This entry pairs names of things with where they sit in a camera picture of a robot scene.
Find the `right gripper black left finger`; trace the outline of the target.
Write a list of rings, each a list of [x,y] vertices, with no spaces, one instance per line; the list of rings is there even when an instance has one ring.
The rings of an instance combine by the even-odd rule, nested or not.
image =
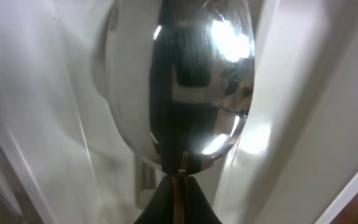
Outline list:
[[[159,183],[153,197],[134,224],[172,224],[173,187],[168,176]]]

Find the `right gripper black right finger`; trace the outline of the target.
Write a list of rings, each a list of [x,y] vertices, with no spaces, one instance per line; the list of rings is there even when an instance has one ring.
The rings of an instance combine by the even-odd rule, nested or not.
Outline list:
[[[194,177],[185,179],[185,224],[222,224]]]

